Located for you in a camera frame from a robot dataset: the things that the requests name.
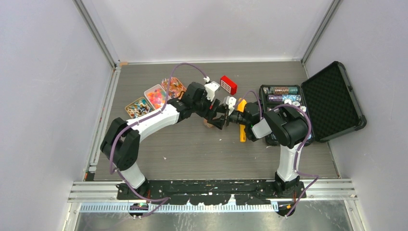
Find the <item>clear plastic jar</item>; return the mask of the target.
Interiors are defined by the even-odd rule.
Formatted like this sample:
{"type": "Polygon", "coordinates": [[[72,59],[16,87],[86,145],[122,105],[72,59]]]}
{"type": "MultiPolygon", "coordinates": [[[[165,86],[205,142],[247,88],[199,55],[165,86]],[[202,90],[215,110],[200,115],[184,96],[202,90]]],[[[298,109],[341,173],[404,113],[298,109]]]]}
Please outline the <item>clear plastic jar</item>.
{"type": "Polygon", "coordinates": [[[213,128],[214,127],[214,125],[210,124],[206,119],[204,119],[204,126],[206,128],[213,128]]]}

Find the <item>yellow plastic scoop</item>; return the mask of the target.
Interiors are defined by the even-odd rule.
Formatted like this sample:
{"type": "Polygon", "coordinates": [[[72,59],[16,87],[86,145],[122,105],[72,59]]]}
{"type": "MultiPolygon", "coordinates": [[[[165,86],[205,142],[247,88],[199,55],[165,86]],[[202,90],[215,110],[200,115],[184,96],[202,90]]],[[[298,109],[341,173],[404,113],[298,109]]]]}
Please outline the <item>yellow plastic scoop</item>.
{"type": "MultiPolygon", "coordinates": [[[[239,98],[239,103],[237,106],[238,111],[244,112],[244,108],[246,104],[247,102],[245,99],[239,98]]],[[[246,142],[245,125],[240,125],[240,142],[246,142]]]]}

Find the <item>white tray of gummy candies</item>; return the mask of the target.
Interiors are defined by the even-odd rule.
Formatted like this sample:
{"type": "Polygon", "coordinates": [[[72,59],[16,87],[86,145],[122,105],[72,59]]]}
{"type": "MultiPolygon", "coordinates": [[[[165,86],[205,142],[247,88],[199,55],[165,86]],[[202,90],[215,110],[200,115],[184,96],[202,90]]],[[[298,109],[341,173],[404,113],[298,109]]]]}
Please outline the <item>white tray of gummy candies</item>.
{"type": "Polygon", "coordinates": [[[144,96],[153,106],[154,110],[161,108],[168,99],[166,91],[159,84],[152,86],[144,92],[144,96]]]}

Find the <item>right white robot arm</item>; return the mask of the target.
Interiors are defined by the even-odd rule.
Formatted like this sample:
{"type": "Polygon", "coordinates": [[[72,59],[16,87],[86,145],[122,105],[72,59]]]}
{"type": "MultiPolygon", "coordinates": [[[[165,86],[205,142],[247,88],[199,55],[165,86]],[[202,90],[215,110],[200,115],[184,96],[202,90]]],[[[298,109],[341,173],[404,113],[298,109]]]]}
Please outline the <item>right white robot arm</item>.
{"type": "Polygon", "coordinates": [[[280,162],[272,189],[280,197],[288,197],[300,188],[298,162],[302,148],[311,133],[311,122],[300,108],[281,104],[262,112],[258,103],[247,103],[243,111],[227,105],[211,106],[207,122],[219,129],[230,123],[244,127],[245,137],[257,141],[274,135],[280,145],[280,162]]]}

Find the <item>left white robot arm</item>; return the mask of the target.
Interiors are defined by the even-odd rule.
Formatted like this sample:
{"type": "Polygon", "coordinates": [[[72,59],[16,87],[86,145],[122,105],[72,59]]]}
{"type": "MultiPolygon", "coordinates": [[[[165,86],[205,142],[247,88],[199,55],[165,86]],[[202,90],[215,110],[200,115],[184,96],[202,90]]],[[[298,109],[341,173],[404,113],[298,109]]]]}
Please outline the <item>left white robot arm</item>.
{"type": "Polygon", "coordinates": [[[140,143],[153,133],[189,118],[193,113],[210,121],[220,103],[215,99],[219,87],[214,81],[204,85],[193,82],[181,98],[169,99],[163,107],[151,113],[128,121],[119,117],[112,121],[100,151],[129,183],[129,193],[134,198],[142,199],[148,191],[144,183],[146,177],[137,165],[140,143]]]}

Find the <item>yellow tray of wrapped candies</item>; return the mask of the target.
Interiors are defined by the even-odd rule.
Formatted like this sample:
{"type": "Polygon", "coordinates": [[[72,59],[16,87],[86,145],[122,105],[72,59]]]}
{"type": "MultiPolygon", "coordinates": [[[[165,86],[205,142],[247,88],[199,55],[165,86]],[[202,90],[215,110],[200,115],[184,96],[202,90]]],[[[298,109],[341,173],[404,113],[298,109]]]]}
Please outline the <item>yellow tray of wrapped candies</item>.
{"type": "Polygon", "coordinates": [[[144,116],[154,110],[155,108],[145,97],[140,97],[125,107],[125,111],[131,119],[144,116]]]}

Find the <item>red toy brick block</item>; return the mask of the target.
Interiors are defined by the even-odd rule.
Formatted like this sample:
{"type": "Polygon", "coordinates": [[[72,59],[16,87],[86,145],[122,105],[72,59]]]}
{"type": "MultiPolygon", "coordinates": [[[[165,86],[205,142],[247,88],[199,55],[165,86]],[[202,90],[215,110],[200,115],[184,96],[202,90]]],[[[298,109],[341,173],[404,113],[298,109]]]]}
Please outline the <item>red toy brick block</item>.
{"type": "Polygon", "coordinates": [[[230,95],[235,95],[238,89],[238,85],[227,76],[220,78],[220,86],[230,95]]]}

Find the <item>pink tray of lollipops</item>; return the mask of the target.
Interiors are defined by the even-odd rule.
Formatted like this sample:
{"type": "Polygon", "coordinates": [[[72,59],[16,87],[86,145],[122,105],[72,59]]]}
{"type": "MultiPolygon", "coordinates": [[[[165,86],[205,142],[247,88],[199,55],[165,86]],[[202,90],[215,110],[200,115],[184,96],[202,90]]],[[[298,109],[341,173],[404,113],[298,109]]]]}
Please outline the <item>pink tray of lollipops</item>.
{"type": "MultiPolygon", "coordinates": [[[[168,84],[168,78],[165,78],[161,81],[161,87],[166,91],[167,90],[167,84],[168,84]]],[[[186,87],[182,84],[182,82],[176,78],[172,77],[171,78],[171,83],[169,87],[169,98],[180,98],[182,93],[186,91],[186,87]]]]}

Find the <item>black poker chip case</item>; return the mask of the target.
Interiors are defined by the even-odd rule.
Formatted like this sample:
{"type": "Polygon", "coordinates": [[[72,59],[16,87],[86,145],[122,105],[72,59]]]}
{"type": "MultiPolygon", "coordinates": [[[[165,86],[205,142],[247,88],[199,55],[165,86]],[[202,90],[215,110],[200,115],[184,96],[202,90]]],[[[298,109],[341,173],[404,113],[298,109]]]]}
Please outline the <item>black poker chip case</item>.
{"type": "Polygon", "coordinates": [[[312,125],[306,145],[328,142],[367,124],[346,68],[339,61],[301,85],[261,85],[259,98],[264,112],[284,102],[304,110],[312,125]]]}

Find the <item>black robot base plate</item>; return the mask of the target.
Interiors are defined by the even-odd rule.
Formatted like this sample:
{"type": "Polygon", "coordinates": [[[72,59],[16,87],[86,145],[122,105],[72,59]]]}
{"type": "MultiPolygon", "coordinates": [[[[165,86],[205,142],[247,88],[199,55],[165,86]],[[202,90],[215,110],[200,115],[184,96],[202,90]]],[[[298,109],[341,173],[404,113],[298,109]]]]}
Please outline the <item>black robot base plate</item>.
{"type": "Polygon", "coordinates": [[[267,205],[272,199],[294,203],[305,198],[305,186],[281,191],[274,180],[147,180],[132,192],[125,184],[116,185],[118,200],[148,199],[154,205],[267,205]]]}

